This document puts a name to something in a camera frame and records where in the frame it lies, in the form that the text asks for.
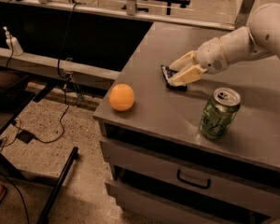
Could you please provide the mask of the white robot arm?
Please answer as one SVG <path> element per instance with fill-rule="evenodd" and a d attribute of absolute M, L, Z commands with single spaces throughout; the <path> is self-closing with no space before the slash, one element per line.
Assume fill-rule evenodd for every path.
<path fill-rule="evenodd" d="M 214 37 L 171 63 L 169 69 L 175 74 L 167 82 L 184 86 L 203 74 L 222 72 L 231 64 L 274 55 L 280 60 L 280 4 L 269 3 L 258 7 L 246 26 Z"/>

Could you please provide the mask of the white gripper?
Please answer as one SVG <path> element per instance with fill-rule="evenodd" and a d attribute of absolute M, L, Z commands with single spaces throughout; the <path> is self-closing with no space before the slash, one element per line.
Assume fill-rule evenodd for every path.
<path fill-rule="evenodd" d="M 200 80 L 204 73 L 214 75 L 228 67 L 221 39 L 215 37 L 171 63 L 169 68 L 177 73 L 168 79 L 168 83 L 174 87 L 187 85 Z"/>

